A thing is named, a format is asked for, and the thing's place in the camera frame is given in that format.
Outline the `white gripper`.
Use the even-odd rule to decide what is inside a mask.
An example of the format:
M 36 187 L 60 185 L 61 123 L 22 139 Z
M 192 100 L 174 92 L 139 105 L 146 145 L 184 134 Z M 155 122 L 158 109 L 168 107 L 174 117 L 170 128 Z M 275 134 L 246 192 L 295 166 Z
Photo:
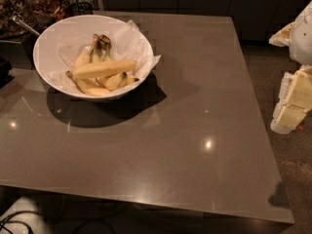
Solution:
M 312 1 L 293 22 L 273 34 L 269 43 L 288 47 L 290 58 L 298 63 L 312 64 Z M 312 66 L 302 65 L 294 74 L 284 74 L 270 128 L 277 134 L 287 135 L 311 110 Z

